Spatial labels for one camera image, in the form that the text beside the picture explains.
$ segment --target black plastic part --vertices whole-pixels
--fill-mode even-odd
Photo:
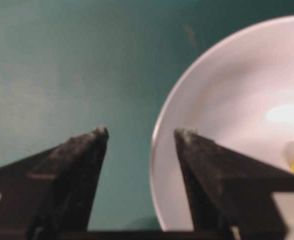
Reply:
[[[106,231],[106,232],[65,232],[58,240],[219,240],[217,233],[203,232],[163,232],[163,231]]]
[[[97,128],[0,168],[0,240],[85,230],[107,139],[107,130]]]
[[[204,208],[204,203],[207,205],[207,199],[199,193],[203,190],[225,221],[239,228],[242,240],[285,237],[287,229],[271,194],[294,192],[293,174],[221,147],[188,130],[176,130],[175,140],[196,229],[203,228],[199,220],[202,217],[199,209]]]

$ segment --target white plate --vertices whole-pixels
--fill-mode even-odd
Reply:
[[[150,181],[163,230],[191,230],[176,127],[290,170],[294,152],[294,16],[241,30],[209,49],[167,98],[152,137]]]

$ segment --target teal surface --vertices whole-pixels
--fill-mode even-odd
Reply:
[[[183,71],[294,0],[0,0],[0,166],[105,125],[89,229],[157,229],[153,126]]]

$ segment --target scratch mark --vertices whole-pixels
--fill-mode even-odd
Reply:
[[[195,51],[198,53],[199,47],[196,41],[194,29],[188,24],[185,24],[183,26],[183,29],[188,34],[189,43],[194,47]]]

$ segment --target green table surface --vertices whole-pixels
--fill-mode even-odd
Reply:
[[[89,229],[158,229],[150,143],[170,89],[225,36],[292,14],[294,0],[0,0],[0,166],[105,125]]]

